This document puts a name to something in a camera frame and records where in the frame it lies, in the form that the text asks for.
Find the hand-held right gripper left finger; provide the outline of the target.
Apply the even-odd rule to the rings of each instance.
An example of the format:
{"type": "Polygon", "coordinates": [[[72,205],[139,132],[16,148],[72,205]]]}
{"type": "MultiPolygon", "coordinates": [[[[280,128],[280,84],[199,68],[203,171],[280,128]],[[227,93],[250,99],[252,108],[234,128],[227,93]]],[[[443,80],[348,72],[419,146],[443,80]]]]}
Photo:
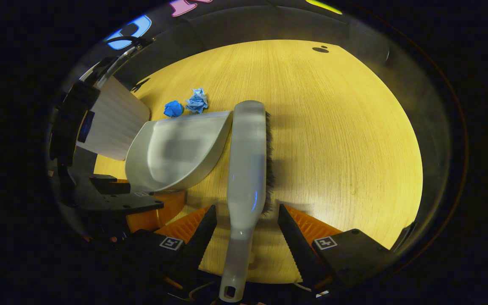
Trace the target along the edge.
{"type": "Polygon", "coordinates": [[[130,278],[178,297],[192,297],[203,287],[198,267],[216,226],[216,207],[210,205],[153,232],[138,230],[128,243],[130,278]]]}

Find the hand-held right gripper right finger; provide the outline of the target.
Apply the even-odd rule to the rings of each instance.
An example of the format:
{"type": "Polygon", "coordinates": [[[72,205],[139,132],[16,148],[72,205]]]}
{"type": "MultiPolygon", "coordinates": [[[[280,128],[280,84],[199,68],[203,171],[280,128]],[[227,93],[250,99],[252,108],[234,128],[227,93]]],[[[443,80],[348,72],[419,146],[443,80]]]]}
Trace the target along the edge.
{"type": "Polygon", "coordinates": [[[393,253],[353,228],[342,231],[281,204],[277,223],[311,291],[343,291],[381,274],[393,253]]]}

